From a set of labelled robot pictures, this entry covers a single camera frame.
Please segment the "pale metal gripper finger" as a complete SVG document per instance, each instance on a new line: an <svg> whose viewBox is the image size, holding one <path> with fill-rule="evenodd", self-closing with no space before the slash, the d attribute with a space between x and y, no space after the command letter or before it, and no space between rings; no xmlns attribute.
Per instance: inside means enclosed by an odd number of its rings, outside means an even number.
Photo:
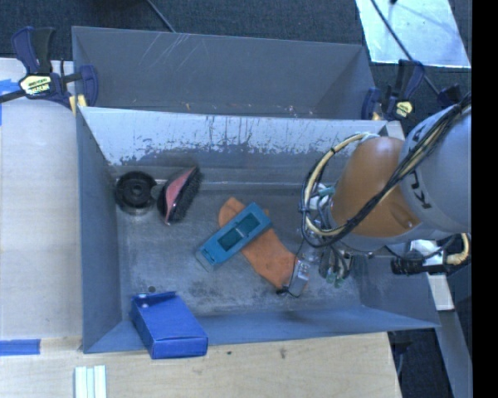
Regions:
<svg viewBox="0 0 498 398"><path fill-rule="evenodd" d="M290 282L287 286L289 294L301 294L303 290L303 263L296 260L292 271Z"/></svg>
<svg viewBox="0 0 498 398"><path fill-rule="evenodd" d="M303 294L310 280L310 265L304 261L301 262L303 263L303 290L301 294L293 294L293 296L296 298L300 297Z"/></svg>

